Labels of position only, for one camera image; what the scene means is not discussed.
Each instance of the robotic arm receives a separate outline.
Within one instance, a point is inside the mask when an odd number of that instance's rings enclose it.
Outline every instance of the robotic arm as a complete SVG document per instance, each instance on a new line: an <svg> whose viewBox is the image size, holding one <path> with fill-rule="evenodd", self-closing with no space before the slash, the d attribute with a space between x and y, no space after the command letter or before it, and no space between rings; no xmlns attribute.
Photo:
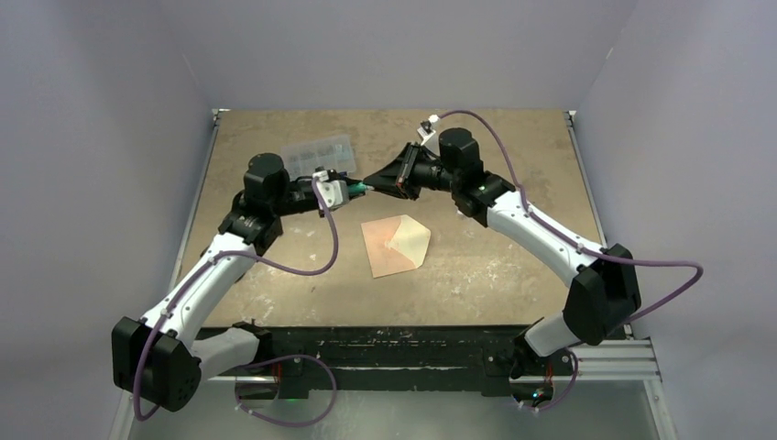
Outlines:
<svg viewBox="0 0 777 440"><path fill-rule="evenodd" d="M314 210L321 214L324 205L327 210L337 209L364 195L368 187L408 200L416 200L422 188L450 193L461 214L528 249L569 288L561 312L515 337L513 379L541 366L559 349L581 341L599 344L640 308L633 266L581 252L582 248L600 249L609 256L631 259L628 250L620 245L602 248L522 201L511 183L484 170L479 146L468 130L451 128L438 135L437 121L437 116L424 121L418 130L421 143L408 143L396 159L363 182L334 170L291 181L277 155L250 160L245 189L235 196L218 235L194 268L139 320L125 317L115 326L116 386L127 391L135 388L144 399L178 411L201 380L273 358L271 334L252 324L236 324L202 341L195 337L231 286L282 234L282 216ZM577 246L548 232L534 217L574 237Z"/></svg>

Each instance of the plastic container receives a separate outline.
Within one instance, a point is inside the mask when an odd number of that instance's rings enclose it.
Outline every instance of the plastic container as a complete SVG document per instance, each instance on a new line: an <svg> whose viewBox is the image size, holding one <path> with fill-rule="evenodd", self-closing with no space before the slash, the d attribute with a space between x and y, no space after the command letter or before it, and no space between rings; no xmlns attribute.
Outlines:
<svg viewBox="0 0 777 440"><path fill-rule="evenodd" d="M356 171L356 160L348 135L338 135L280 148L283 165L289 177L310 176L318 167L351 174Z"/></svg>

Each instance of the gray wall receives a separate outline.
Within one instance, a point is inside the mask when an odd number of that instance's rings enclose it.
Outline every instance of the gray wall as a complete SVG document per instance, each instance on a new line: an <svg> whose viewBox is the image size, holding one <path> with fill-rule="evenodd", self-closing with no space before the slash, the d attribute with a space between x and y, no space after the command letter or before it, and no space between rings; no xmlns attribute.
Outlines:
<svg viewBox="0 0 777 440"><path fill-rule="evenodd" d="M640 0L576 119L610 239L700 259L639 322L681 438L775 438L777 4ZM641 270L646 303L689 276Z"/></svg>
<svg viewBox="0 0 777 440"><path fill-rule="evenodd" d="M155 2L0 10L0 431L105 438L111 328L167 288L209 107Z"/></svg>
<svg viewBox="0 0 777 440"><path fill-rule="evenodd" d="M636 0L162 0L209 104L577 108Z"/></svg>

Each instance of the metal frame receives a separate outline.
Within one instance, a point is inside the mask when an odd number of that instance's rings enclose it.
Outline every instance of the metal frame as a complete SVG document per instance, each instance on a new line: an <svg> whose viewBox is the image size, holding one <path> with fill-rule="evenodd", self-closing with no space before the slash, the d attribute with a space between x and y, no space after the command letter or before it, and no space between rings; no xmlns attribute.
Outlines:
<svg viewBox="0 0 777 440"><path fill-rule="evenodd" d="M208 165L210 164L210 158L213 154L213 148L215 146L215 140L218 135L218 128L221 123L222 112L228 111L228 109L214 109L213 110L213 134L211 137L210 146L207 151L206 161L202 167L202 173L199 181L198 188L202 189L205 179L205 173L207 172ZM577 144L574 130L574 113L564 113L564 119L566 121L567 130L569 132L570 139L575 149L575 155L577 156L577 163L580 167L581 175L583 176L583 182L585 185L585 191L588 194L588 201L591 204L591 208L596 221L596 229L599 233L599 239L601 243L606 246L607 241L602 229L601 221L599 219L598 210L594 202L593 194L591 193L588 177L585 172L585 167L580 156L580 149ZM190 211L189 220L184 229L183 238L181 240L181 246L179 248L178 257L176 257L175 269L170 279L170 289L175 285L175 281L181 270L181 259L184 249L188 242L189 234L192 229L192 223L194 220L194 214L197 209L197 205L200 201L200 193L198 191L195 199L192 203L192 209ZM621 380L638 380L642 381L645 392L648 396L648 403L651 409L651 415L656 426L658 436L662 440L676 440L676 432L673 426L672 417L666 406L666 402L663 395L663 388L661 383L661 373L656 362L656 358L652 349L652 343L650 340L634 340L630 326L625 326L627 340L621 341L605 341L600 346L578 346L573 348L575 355L578 357L579 371L578 380L607 380L607 381L621 381ZM555 380L563 381L569 380L569 375L555 376ZM242 382L242 383L270 383L274 379L272 377L258 377L258 376L218 376L211 378L212 381L230 381L230 382ZM542 377L539 376L523 376L519 379L512 379L511 382L536 382L542 381ZM124 440L129 437L130 430L133 423L133 412L131 404L132 396L128 392L123 392L119 401L116 416L114 418L114 424L109 435L112 440Z"/></svg>

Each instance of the wooden tabletop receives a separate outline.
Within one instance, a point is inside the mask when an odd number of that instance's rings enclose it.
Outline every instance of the wooden tabletop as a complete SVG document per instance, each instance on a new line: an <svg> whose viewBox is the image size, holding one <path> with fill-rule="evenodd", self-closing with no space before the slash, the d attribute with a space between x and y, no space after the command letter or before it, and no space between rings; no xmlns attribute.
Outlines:
<svg viewBox="0 0 777 440"><path fill-rule="evenodd" d="M248 160L284 145L350 135L357 171L365 177L394 159L434 110L230 111L223 113L192 232L186 273L210 244L242 189ZM552 110L479 112L502 136L530 200L576 233L598 240L564 114ZM480 144L486 169L509 179L496 143L465 115L441 128L465 127ZM361 224L410 215L432 230L423 265L373 279ZM257 264L226 294L206 325L256 319L258 325L528 324L559 311L566 288L532 254L493 230L456 215L450 194L423 190L418 201L371 193L334 213L340 255L317 277L289 275ZM294 268L322 266L332 252L329 227L315 213L284 217L284 235L265 255Z"/></svg>

